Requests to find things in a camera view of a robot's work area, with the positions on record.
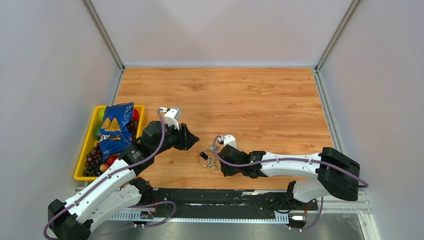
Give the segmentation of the silver wire keyring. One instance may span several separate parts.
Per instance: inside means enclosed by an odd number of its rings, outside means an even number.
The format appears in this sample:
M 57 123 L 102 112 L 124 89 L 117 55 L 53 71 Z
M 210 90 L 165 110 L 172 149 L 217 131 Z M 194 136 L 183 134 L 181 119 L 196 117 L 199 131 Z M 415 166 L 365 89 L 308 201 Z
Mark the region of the silver wire keyring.
M 208 148 L 203 149 L 197 155 L 197 162 L 206 168 L 213 168 L 219 170 L 219 166 L 217 165 L 217 158 L 215 156 L 215 152 L 219 150 L 219 147 L 216 145 L 210 145 Z

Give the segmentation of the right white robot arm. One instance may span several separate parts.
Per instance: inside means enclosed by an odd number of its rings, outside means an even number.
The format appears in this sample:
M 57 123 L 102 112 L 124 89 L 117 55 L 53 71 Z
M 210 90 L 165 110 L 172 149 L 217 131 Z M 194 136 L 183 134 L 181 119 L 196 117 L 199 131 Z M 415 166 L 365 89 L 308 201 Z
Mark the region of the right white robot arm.
M 312 154 L 283 155 L 265 151 L 245 153 L 227 144 L 215 156 L 226 177 L 303 177 L 303 181 L 291 181 L 286 188 L 285 201 L 292 209 L 326 196 L 355 202 L 359 188 L 368 186 L 360 179 L 360 164 L 332 147 Z

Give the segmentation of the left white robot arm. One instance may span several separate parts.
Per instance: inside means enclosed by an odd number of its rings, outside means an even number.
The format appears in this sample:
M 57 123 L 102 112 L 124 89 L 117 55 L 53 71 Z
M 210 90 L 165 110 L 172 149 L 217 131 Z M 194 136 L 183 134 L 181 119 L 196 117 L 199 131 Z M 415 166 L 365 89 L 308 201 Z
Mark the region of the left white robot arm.
M 152 187 L 138 175 L 154 163 L 155 156 L 171 148 L 187 151 L 199 137 L 187 125 L 179 128 L 152 121 L 117 160 L 96 180 L 65 201 L 55 199 L 48 205 L 48 222 L 57 240 L 87 240 L 106 220 L 125 208 L 147 207 L 153 201 Z

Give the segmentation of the red apple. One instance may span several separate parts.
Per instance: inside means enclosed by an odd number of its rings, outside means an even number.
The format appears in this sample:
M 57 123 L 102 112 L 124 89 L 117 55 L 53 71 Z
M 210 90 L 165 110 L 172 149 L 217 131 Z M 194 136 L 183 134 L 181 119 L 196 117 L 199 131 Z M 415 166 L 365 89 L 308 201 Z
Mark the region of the red apple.
M 132 118 L 131 120 L 136 122 L 140 119 L 139 111 L 136 108 L 133 108 Z

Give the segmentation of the blue chips bag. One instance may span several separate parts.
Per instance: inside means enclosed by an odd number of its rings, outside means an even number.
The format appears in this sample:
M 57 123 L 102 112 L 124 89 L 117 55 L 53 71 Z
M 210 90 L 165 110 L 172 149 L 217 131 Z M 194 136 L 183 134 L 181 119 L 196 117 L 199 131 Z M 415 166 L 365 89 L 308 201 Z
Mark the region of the blue chips bag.
M 103 163 L 110 156 L 120 154 L 131 144 L 132 135 L 128 126 L 133 113 L 133 102 L 107 106 L 104 109 L 99 140 Z

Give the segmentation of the red peach fruits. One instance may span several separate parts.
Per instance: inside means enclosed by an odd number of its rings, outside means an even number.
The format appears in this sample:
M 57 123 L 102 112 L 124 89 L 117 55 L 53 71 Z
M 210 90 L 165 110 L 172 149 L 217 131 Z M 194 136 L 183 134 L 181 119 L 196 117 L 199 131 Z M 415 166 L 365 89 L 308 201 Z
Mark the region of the red peach fruits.
M 99 166 L 99 170 L 100 170 L 102 173 L 104 173 L 107 169 L 109 169 L 109 168 L 110 168 L 110 166 L 111 166 L 111 165 L 115 162 L 115 160 L 116 160 L 116 159 L 118 159 L 118 158 L 119 158 L 119 155 L 118 155 L 118 154 L 114 154 L 114 155 L 109 156 L 109 157 L 107 158 L 106 162 L 102 163 L 102 164 Z

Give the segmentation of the lime green fruit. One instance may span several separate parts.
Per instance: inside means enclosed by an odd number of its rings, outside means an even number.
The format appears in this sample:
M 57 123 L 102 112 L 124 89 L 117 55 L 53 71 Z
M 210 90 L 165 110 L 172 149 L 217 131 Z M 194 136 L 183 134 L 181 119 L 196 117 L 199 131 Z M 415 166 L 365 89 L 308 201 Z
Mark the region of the lime green fruit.
M 97 111 L 97 119 L 98 119 L 98 121 L 99 121 L 100 123 L 102 123 L 102 122 L 103 122 L 104 114 L 105 114 L 105 108 L 100 108 L 100 109 Z

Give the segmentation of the green apple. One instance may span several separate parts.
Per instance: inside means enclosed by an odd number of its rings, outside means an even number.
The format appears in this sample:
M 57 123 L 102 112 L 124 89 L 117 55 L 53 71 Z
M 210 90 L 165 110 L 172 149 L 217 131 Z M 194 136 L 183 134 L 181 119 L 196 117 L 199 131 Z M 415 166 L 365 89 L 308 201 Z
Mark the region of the green apple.
M 99 141 L 101 138 L 101 124 L 95 125 L 95 127 L 92 130 L 92 136 L 95 140 Z

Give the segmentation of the purple grape bunch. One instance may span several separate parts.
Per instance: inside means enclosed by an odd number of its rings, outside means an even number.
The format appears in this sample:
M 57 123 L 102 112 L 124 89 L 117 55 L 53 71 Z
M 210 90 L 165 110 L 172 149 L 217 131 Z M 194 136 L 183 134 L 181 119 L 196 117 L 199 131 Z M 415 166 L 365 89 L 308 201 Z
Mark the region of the purple grape bunch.
M 128 124 L 128 129 L 129 129 L 129 132 L 131 133 L 131 143 L 136 138 L 136 136 L 135 136 L 136 135 L 135 131 L 136 131 L 136 127 L 137 127 L 136 124 L 137 124 L 137 122 L 132 121 L 132 120 Z M 102 172 L 99 170 L 99 167 L 103 163 L 102 162 L 102 152 L 101 152 L 101 149 L 100 149 L 100 140 L 97 143 L 97 146 L 93 147 L 92 149 L 93 149 L 93 151 L 91 151 L 89 153 L 89 155 L 87 156 L 87 160 L 86 160 L 85 165 L 88 166 L 88 168 L 84 172 L 84 174 L 90 174 L 90 172 L 91 172 L 91 173 L 96 174 L 97 177 L 99 177 L 102 174 Z

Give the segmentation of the yellow plastic tray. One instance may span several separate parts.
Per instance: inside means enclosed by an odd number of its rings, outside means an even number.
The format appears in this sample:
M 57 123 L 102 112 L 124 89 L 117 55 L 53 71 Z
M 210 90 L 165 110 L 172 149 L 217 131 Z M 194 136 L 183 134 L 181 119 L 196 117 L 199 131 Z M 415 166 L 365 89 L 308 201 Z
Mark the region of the yellow plastic tray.
M 94 181 L 98 176 L 92 172 L 90 173 L 84 173 L 88 166 L 86 166 L 87 162 L 87 156 L 91 151 L 93 151 L 93 148 L 97 146 L 97 143 L 99 142 L 98 139 L 94 136 L 94 130 L 97 125 L 101 123 L 99 120 L 100 113 L 103 113 L 106 109 L 107 105 L 99 105 L 96 106 L 94 109 L 94 112 L 92 114 L 92 118 L 88 127 L 88 131 L 81 149 L 81 153 L 75 168 L 74 172 L 74 179 L 77 181 Z M 135 136 L 139 137 L 141 136 L 141 132 L 143 128 L 147 125 L 147 115 L 145 111 L 145 107 L 142 104 L 135 104 L 134 109 L 136 109 L 139 113 L 139 118 L 136 121 L 136 131 Z

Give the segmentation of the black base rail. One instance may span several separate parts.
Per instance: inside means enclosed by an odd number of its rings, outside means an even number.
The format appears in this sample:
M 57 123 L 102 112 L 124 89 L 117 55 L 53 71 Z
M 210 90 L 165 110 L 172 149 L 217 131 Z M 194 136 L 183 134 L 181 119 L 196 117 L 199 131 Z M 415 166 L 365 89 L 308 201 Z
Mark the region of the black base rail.
M 139 205 L 159 203 L 155 216 L 173 219 L 271 220 L 281 213 L 316 211 L 315 199 L 308 203 L 290 200 L 285 191 L 234 189 L 158 188 L 141 198 Z

